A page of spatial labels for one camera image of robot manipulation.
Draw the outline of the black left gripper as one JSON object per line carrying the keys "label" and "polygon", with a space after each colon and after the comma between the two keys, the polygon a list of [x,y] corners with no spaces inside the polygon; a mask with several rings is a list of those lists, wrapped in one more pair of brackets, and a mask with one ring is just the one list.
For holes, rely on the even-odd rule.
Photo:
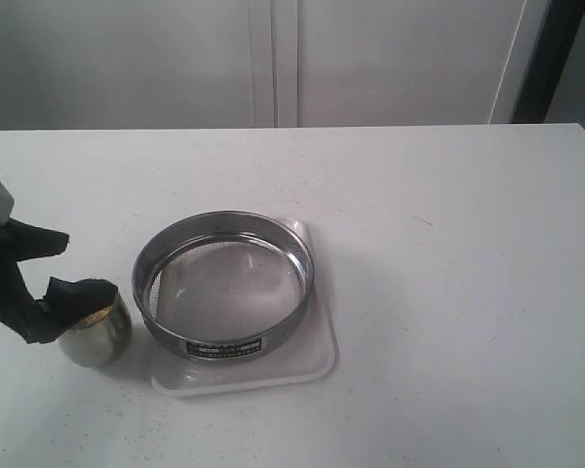
{"label": "black left gripper", "polygon": [[0,317],[28,344],[46,344],[99,310],[112,306],[116,286],[104,279],[68,282],[51,277],[45,295],[35,299],[19,280],[12,294],[13,265],[21,261],[63,254],[67,233],[10,218],[0,228]]}

